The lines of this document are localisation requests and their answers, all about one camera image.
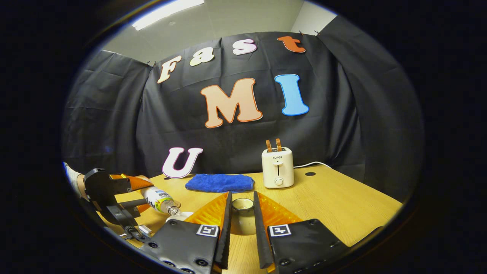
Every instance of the power cord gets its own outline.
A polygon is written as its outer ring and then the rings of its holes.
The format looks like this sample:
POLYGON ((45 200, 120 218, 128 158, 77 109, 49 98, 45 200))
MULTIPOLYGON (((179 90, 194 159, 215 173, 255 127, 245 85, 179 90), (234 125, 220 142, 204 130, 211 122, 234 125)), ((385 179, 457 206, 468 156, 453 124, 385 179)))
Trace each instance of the power cord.
POLYGON ((302 165, 302 166, 295 166, 294 168, 298 168, 298 167, 305 167, 305 166, 309 166, 309 165, 312 165, 312 164, 322 164, 322 165, 324 165, 324 166, 327 166, 327 167, 331 168, 329 165, 327 165, 327 164, 323 164, 322 162, 311 162, 311 163, 309 163, 309 164, 305 164, 305 165, 302 165))

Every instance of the peach letter m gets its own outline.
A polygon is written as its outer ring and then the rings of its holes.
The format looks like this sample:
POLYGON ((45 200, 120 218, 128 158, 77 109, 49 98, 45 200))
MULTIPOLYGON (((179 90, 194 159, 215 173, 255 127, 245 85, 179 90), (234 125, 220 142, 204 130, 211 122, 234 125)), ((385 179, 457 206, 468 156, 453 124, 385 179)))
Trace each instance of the peach letter m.
POLYGON ((223 125, 223 120, 218 117, 218 110, 229 123, 233 122, 237 106, 240 113, 237 120, 240 122, 256 121, 262 118, 262 112, 257 109, 255 102, 253 78, 244 78, 235 82, 232 93, 228 97, 218 86, 212 85, 201 90, 201 94, 206 97, 206 107, 208 110, 208 121, 205 123, 207 128, 215 128, 223 125))

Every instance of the ceiling light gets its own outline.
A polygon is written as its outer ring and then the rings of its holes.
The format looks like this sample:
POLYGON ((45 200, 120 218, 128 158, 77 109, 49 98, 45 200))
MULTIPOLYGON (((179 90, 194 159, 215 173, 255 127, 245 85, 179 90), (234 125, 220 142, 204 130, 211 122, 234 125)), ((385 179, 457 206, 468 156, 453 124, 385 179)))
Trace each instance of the ceiling light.
POLYGON ((143 16, 141 19, 137 20, 132 26, 136 30, 141 30, 150 24, 153 24, 164 17, 175 14, 176 12, 191 8, 204 3, 204 0, 176 0, 169 4, 163 5, 160 8, 143 16))

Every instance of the plastic bottle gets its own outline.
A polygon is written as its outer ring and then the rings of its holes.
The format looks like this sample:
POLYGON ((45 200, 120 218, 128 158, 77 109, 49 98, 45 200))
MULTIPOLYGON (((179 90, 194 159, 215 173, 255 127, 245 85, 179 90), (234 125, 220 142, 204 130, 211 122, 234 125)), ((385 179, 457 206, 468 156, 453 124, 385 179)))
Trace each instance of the plastic bottle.
POLYGON ((147 203, 158 212, 169 215, 179 215, 181 213, 179 208, 174 204, 174 200, 167 194, 167 192, 162 191, 155 186, 143 188, 140 192, 147 203))

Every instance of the blue cloth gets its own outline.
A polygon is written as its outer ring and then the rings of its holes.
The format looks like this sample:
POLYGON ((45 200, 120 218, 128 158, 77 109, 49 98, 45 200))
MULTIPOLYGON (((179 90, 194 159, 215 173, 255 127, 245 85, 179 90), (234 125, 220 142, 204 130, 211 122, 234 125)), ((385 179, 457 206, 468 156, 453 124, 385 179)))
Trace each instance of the blue cloth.
POLYGON ((217 193, 225 193, 227 191, 239 193, 252 190, 253 187, 254 179, 242 174, 196 174, 188 183, 186 183, 186 189, 188 190, 217 193))

